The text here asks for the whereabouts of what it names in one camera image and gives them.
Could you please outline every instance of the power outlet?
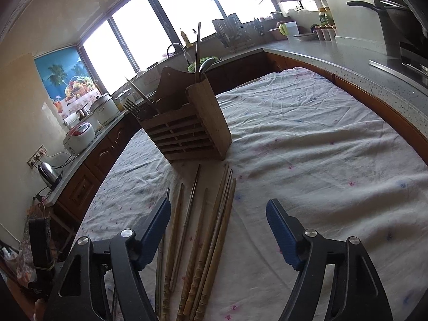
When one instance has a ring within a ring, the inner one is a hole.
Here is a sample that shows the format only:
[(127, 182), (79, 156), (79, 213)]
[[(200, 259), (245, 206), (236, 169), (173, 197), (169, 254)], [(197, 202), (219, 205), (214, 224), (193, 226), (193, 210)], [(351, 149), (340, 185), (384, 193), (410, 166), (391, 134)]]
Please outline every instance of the power outlet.
[(44, 148), (43, 145), (41, 145), (38, 150), (36, 152), (34, 152), (34, 154), (31, 156), (31, 158), (29, 160), (27, 160), (27, 164), (29, 165), (29, 167), (32, 169), (33, 167), (35, 167), (36, 162), (40, 160), (40, 158), (46, 154), (46, 149)]

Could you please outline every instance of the poster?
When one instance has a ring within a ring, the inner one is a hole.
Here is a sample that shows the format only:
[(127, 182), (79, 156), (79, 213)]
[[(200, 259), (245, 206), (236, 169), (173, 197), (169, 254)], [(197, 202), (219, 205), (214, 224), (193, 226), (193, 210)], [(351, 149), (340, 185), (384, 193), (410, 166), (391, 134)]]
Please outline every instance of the poster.
[(84, 106), (89, 110), (96, 98), (101, 96), (76, 47), (43, 55), (34, 62), (62, 119)]

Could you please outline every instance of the knife block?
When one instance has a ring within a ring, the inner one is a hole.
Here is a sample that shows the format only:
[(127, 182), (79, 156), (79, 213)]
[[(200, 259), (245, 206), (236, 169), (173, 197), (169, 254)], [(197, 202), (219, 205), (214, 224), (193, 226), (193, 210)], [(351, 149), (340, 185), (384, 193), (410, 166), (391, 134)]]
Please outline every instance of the knife block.
[(140, 122), (168, 161), (224, 160), (232, 143), (210, 83), (205, 75), (202, 77), (201, 82), (194, 83), (194, 74), (164, 68), (153, 95), (159, 114)]

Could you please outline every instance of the red and white rice cooker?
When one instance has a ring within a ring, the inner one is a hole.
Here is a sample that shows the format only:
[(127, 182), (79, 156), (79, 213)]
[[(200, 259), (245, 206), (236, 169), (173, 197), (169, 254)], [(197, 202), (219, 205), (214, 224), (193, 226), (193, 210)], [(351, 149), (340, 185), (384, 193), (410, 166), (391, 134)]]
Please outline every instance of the red and white rice cooker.
[(113, 98), (108, 93), (101, 95), (93, 102), (91, 112), (94, 112), (98, 122), (104, 127), (120, 114)]
[(79, 155), (95, 138), (91, 123), (82, 122), (73, 127), (63, 141), (64, 147), (73, 155)]

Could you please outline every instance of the silver bolt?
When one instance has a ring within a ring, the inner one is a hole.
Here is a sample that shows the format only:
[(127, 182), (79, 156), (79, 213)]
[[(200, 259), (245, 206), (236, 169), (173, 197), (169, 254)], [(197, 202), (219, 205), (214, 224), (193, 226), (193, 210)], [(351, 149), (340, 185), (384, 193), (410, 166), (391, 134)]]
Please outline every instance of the silver bolt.
[(132, 235), (132, 229), (124, 229), (120, 232), (120, 235), (124, 238), (129, 238)]
[(78, 244), (85, 245), (86, 243), (88, 243), (88, 241), (89, 241), (88, 237), (80, 237), (78, 240)]
[(353, 245), (358, 245), (360, 243), (360, 240), (357, 237), (350, 237), (349, 242)]
[(309, 229), (305, 230), (305, 234), (310, 238), (315, 238), (317, 236), (318, 232), (315, 229), (309, 228)]

